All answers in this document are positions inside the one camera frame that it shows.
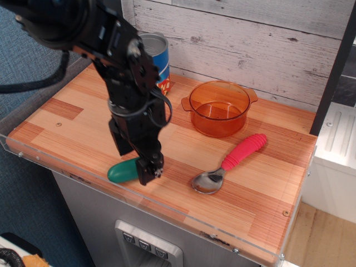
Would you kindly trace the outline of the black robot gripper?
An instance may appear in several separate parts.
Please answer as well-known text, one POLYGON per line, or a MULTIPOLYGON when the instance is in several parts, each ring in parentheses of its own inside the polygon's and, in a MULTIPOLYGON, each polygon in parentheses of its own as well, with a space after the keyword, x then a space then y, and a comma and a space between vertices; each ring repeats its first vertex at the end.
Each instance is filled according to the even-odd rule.
POLYGON ((136 111, 130 111, 108 101, 112 121, 110 133, 121 156, 135 150, 139 155, 136 169, 141 185, 161 177, 164 171, 164 156, 158 135, 166 125, 165 103, 159 98, 150 98, 136 111))

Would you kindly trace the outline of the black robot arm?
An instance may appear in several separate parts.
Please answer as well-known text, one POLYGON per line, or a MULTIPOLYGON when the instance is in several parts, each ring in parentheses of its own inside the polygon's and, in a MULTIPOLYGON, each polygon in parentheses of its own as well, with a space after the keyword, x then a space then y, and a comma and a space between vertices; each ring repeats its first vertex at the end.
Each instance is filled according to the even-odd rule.
POLYGON ((40 81, 2 85, 1 92, 32 91, 60 82, 70 52, 91 59, 109 94, 109 127, 116 147, 121 155, 138 154, 135 161, 111 167, 108 178, 116 183, 139 179, 146 185, 160 177, 164 157, 158 135, 171 120, 165 112, 172 106, 157 86, 158 68, 136 28, 101 1, 2 1, 1 6, 15 13, 36 42, 62 51, 54 74, 40 81), (126 165, 134 166, 135 173, 120 176, 126 165))

